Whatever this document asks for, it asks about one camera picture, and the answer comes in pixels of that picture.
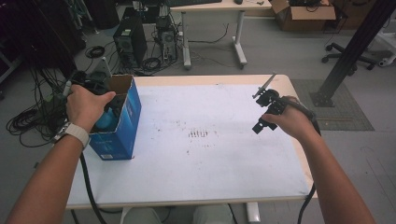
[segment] left hand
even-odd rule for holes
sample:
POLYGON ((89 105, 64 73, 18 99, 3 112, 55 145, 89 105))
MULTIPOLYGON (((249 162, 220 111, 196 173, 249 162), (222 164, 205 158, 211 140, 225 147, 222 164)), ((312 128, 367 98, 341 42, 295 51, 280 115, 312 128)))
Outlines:
POLYGON ((72 85, 70 90, 72 93, 67 97, 66 104, 69 121, 89 133, 95 122, 102 116, 105 105, 114 98, 116 93, 110 91, 103 95, 94 95, 79 85, 72 85))

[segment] person's leg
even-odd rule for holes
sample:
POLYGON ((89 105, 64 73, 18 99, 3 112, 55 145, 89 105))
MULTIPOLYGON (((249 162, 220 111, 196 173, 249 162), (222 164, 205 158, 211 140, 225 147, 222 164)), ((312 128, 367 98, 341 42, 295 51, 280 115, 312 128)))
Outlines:
POLYGON ((232 224, 233 214, 228 204, 198 206, 193 216, 193 224, 232 224))
POLYGON ((152 208, 131 208, 123 224, 161 224, 161 221, 152 208))

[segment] black pole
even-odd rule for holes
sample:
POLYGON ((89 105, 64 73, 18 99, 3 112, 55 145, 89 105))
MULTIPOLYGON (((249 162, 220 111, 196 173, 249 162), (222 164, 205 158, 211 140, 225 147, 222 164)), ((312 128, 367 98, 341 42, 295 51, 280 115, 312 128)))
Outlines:
POLYGON ((318 92, 311 93, 315 106, 332 106, 332 97, 335 91, 348 75, 353 64, 363 54, 376 34, 389 19, 396 8, 395 0, 376 0, 367 17, 352 36, 345 51, 335 64, 334 68, 319 88, 318 92))

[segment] right forearm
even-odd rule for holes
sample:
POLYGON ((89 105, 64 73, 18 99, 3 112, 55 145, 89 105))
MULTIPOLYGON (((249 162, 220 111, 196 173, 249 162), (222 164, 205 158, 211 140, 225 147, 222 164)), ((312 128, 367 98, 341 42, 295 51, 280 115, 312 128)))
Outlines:
POLYGON ((323 139, 316 133, 301 138, 326 223, 375 223, 359 193, 323 139))

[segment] watch strap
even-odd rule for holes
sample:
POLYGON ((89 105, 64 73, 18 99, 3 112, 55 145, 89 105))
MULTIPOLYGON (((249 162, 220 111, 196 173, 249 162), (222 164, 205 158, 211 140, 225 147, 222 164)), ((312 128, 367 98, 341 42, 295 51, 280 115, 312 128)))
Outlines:
POLYGON ((70 123, 64 132, 75 136, 79 141, 81 141, 84 148, 90 142, 90 136, 88 135, 87 131, 73 123, 70 123))

